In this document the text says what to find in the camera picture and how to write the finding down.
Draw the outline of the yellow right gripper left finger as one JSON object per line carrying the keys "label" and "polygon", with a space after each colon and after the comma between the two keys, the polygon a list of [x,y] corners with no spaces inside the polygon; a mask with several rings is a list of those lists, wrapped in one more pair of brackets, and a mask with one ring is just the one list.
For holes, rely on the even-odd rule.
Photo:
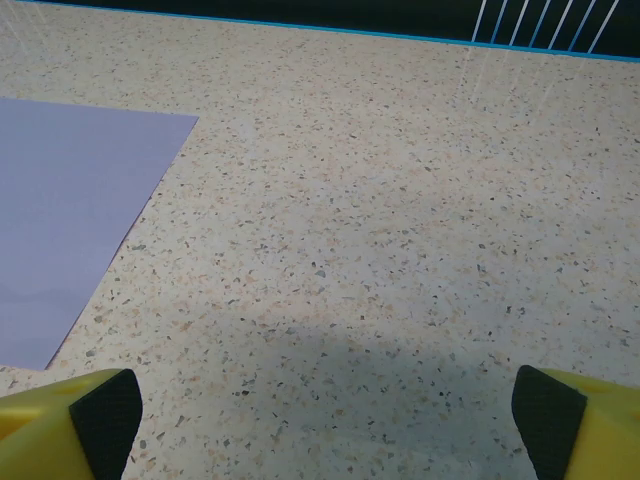
{"label": "yellow right gripper left finger", "polygon": [[120,479],[143,402],[131,369],[107,369],[1,399],[1,477]]}

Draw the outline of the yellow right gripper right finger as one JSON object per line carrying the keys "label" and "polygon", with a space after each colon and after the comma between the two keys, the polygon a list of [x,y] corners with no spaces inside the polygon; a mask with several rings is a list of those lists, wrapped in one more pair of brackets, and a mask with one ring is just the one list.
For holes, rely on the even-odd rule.
{"label": "yellow right gripper right finger", "polygon": [[539,479],[639,477],[639,389],[529,365],[512,415]]}

